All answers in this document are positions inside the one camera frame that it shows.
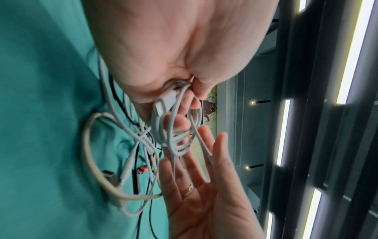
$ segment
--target tangled cable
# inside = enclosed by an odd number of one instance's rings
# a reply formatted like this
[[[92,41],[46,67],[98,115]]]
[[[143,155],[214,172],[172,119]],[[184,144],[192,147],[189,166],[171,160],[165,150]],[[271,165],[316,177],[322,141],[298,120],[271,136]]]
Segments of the tangled cable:
[[[149,200],[158,198],[161,194],[153,194],[153,189],[155,187],[156,182],[160,186],[159,176],[158,176],[158,168],[159,168],[159,153],[157,151],[157,145],[161,145],[161,147],[167,147],[169,152],[171,153],[171,163],[172,163],[172,170],[175,174],[175,158],[181,157],[185,155],[189,149],[195,137],[198,137],[200,145],[205,152],[207,158],[212,161],[212,155],[206,145],[204,144],[202,138],[200,137],[197,128],[201,124],[201,117],[202,117],[202,108],[200,109],[191,109],[187,114],[191,122],[191,127],[186,132],[175,133],[173,131],[174,121],[176,119],[178,108],[180,106],[181,100],[185,91],[190,89],[191,84],[186,81],[177,81],[173,84],[167,86],[164,89],[164,93],[156,99],[154,102],[152,118],[151,118],[151,126],[147,126],[140,118],[138,118],[138,124],[132,124],[133,130],[128,128],[125,123],[121,120],[118,116],[115,107],[112,103],[112,100],[109,95],[109,90],[106,84],[106,66],[105,62],[102,57],[99,55],[98,57],[98,65],[99,65],[99,75],[101,80],[101,85],[103,88],[104,96],[106,103],[109,107],[109,113],[94,113],[90,116],[87,120],[86,124],[84,125],[83,129],[83,137],[82,137],[82,149],[85,162],[89,167],[91,173],[95,177],[96,181],[101,185],[101,187],[105,190],[108,194],[110,201],[113,205],[115,205],[121,212],[123,212],[128,217],[134,217],[140,214],[144,208],[146,207]],[[125,108],[128,118],[133,118],[133,106],[130,101],[125,102]],[[165,115],[171,112],[169,123],[167,130],[164,129],[164,117]],[[96,119],[100,117],[105,117],[113,122],[115,122],[118,127],[123,129],[128,135],[132,136],[135,140],[135,144],[133,149],[131,150],[127,160],[125,161],[122,169],[122,173],[119,176],[119,180],[117,185],[114,185],[104,176],[104,172],[101,172],[100,169],[97,167],[95,161],[93,160],[93,156],[90,149],[90,135],[91,135],[91,127]],[[189,134],[193,134],[193,136],[184,144],[178,145],[181,141],[183,141]],[[124,186],[127,179],[130,178],[133,165],[136,160],[136,152],[137,147],[141,145],[143,148],[143,153],[145,156],[145,161],[147,165],[147,170],[149,173],[150,181],[152,182],[151,189],[149,190],[148,194],[146,195],[128,195],[124,192]],[[134,213],[129,213],[125,209],[125,205],[130,200],[144,200],[142,206]]]

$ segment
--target teal cloth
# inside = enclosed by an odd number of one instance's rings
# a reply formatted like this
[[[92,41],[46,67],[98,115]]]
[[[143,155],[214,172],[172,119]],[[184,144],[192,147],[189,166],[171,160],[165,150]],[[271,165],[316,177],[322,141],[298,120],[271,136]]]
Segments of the teal cloth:
[[[83,125],[107,110],[96,57],[80,0],[1,1],[0,238],[135,238],[138,217],[118,212],[83,164]],[[113,123],[94,124],[101,170],[119,171],[132,146]],[[142,175],[142,193],[147,182]],[[168,237],[162,198],[153,202],[152,224],[159,239]],[[140,238],[153,238],[148,210]]]

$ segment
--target linear light fixture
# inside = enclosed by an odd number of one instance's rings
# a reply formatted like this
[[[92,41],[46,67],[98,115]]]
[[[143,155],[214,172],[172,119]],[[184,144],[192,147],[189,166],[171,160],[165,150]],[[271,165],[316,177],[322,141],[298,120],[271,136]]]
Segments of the linear light fixture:
[[[306,8],[306,3],[307,3],[307,0],[300,0],[299,1],[299,11],[302,11],[303,9]]]
[[[312,195],[310,210],[308,211],[306,225],[304,227],[304,233],[302,239],[310,239],[312,228],[314,226],[316,213],[318,212],[320,198],[322,197],[322,193],[314,189],[314,193]]]
[[[271,239],[272,235],[272,224],[273,224],[273,215],[269,213],[268,216],[268,230],[267,230],[267,239]]]
[[[341,86],[339,95],[337,97],[337,104],[345,104],[347,102],[350,86],[356,71],[356,66],[361,52],[362,43],[365,38],[367,25],[371,16],[375,0],[362,0],[361,7],[359,9],[356,28],[354,29],[352,44],[350,45],[348,58],[344,69],[343,78],[341,80]]]
[[[278,166],[281,166],[281,163],[282,163],[282,154],[284,152],[284,143],[285,143],[285,136],[286,136],[287,120],[289,118],[290,102],[291,100],[285,100],[285,106],[283,110],[280,142],[278,144],[278,153],[277,153],[277,161],[276,161],[276,164]]]

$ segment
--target hand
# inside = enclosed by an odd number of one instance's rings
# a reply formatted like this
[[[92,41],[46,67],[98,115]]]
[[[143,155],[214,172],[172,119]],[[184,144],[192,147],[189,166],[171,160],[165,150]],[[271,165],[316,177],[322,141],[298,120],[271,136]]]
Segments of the hand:
[[[278,4],[278,0],[82,2],[99,52],[145,121],[167,81],[195,76],[194,94],[204,100],[217,83],[241,71],[261,44]],[[188,105],[199,107],[196,101]]]
[[[244,193],[228,153],[228,136],[218,135],[216,141],[207,126],[198,131],[213,153],[213,163],[205,159],[210,182],[189,151],[183,161],[194,189],[188,192],[190,181],[182,164],[176,162],[173,178],[169,153],[160,162],[161,192],[169,218],[169,238],[175,239],[265,239],[251,204]]]

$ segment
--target teal tablecloth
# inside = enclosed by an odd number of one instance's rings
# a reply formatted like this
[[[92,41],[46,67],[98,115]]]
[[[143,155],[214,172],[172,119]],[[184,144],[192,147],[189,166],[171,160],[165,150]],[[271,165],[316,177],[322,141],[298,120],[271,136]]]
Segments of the teal tablecloth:
[[[91,113],[106,111],[93,49],[80,0],[0,2],[2,239],[135,238],[137,217],[112,207],[82,163],[81,129]],[[132,145],[114,124],[95,123],[100,169],[117,171]],[[142,175],[142,192],[147,180]],[[168,237],[162,198],[152,224],[159,239]],[[148,213],[140,238],[153,238]]]

